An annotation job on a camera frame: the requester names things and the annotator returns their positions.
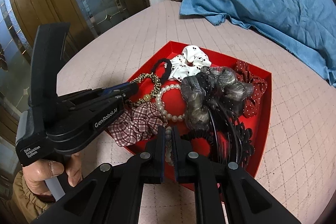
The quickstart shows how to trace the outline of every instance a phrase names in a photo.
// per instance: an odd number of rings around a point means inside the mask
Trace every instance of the red box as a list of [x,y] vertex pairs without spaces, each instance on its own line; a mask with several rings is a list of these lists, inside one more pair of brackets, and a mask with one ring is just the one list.
[[[169,41],[166,45],[164,45],[156,54],[154,54],[141,68],[137,70],[130,80],[138,77],[141,73],[149,73],[150,70],[153,68],[154,64],[161,58],[168,58],[172,59],[178,54],[182,53],[183,48],[187,46],[187,44]],[[236,64],[237,60],[234,57],[214,52],[211,50],[207,50],[206,48],[201,48],[205,54],[208,55],[209,60],[212,62],[211,66],[226,66],[233,68]],[[263,155],[263,151],[266,144],[268,127],[269,127],[269,119],[270,119],[270,112],[271,112],[271,102],[272,102],[272,74],[266,70],[263,70],[259,67],[256,67],[250,64],[250,71],[254,75],[260,76],[264,80],[267,81],[267,89],[264,93],[262,100],[261,100],[261,107],[258,114],[252,118],[245,118],[241,116],[239,120],[244,122],[245,128],[251,128],[253,132],[252,136],[252,144],[255,148],[254,155],[251,156],[249,164],[246,168],[246,171],[253,177],[255,177],[259,164]],[[161,64],[157,70],[156,74],[161,76],[164,72],[163,64]],[[164,86],[168,84],[179,84],[178,81],[167,81]],[[131,100],[136,101],[139,98],[142,98],[145,94],[149,93],[153,88],[153,83],[150,79],[146,79],[143,81],[139,86],[139,92],[131,98]],[[172,115],[181,115],[184,113],[185,102],[182,99],[181,92],[179,90],[170,90],[166,92],[162,96],[162,101],[165,103],[165,109],[168,113]],[[176,124],[179,132],[182,134],[188,133],[188,129],[185,126],[184,122],[177,122],[172,123],[170,122],[169,125]],[[141,153],[144,151],[147,141],[140,141],[134,145],[126,147],[133,154]],[[192,141],[194,151],[200,154],[206,154],[209,151],[209,145],[206,140],[197,139]],[[174,178],[174,169],[172,166],[169,166],[165,163],[165,176],[171,180],[175,180]]]

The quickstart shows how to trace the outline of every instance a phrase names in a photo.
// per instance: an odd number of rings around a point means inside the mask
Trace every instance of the bed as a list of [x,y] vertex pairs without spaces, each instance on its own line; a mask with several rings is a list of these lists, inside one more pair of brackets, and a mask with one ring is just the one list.
[[[268,138],[256,180],[302,223],[314,223],[336,189],[336,89],[268,38],[229,21],[179,16],[163,1],[113,27],[58,74],[58,95],[126,81],[168,41],[193,44],[272,73]],[[83,174],[131,154],[102,133],[83,151]],[[174,182],[145,185],[139,223],[195,223],[194,193]]]

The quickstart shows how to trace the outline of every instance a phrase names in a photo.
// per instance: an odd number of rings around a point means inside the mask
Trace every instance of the red polka dot scrunchie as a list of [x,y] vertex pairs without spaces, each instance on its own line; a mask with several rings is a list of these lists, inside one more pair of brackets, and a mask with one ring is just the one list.
[[254,86],[253,95],[246,99],[244,116],[250,118],[255,116],[259,111],[260,100],[267,88],[267,82],[259,76],[250,72],[249,65],[244,61],[237,61],[233,70],[236,72],[239,81],[251,83]]

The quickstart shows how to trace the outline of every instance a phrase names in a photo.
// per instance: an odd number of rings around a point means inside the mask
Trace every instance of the scrunchie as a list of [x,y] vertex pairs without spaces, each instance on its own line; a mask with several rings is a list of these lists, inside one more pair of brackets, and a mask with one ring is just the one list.
[[201,71],[203,66],[211,66],[208,56],[197,46],[189,45],[184,47],[182,55],[179,54],[170,60],[172,72],[168,80],[182,80],[187,76],[193,76]]
[[172,70],[172,64],[170,62],[169,59],[167,58],[161,58],[159,59],[155,65],[153,66],[151,72],[152,73],[155,73],[157,67],[162,63],[162,62],[165,62],[165,72],[162,74],[161,78],[160,78],[160,82],[161,84],[163,85],[167,80],[168,80],[168,77],[169,75],[171,74],[171,70]]
[[251,118],[257,115],[259,111],[261,97],[266,91],[267,82],[259,76],[253,75],[250,72],[249,65],[244,61],[238,60],[234,71],[239,81],[253,84],[253,95],[246,99],[244,107],[244,116]]
[[146,102],[131,110],[125,109],[111,125],[109,135],[118,146],[128,146],[141,140],[148,140],[158,133],[159,126],[167,126],[167,119],[152,102]]

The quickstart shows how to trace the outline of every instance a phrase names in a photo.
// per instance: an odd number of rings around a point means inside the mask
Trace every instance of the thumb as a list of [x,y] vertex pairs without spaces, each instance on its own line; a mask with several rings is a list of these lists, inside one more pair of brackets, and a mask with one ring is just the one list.
[[60,162],[50,161],[50,172],[51,176],[58,176],[64,172],[64,166]]

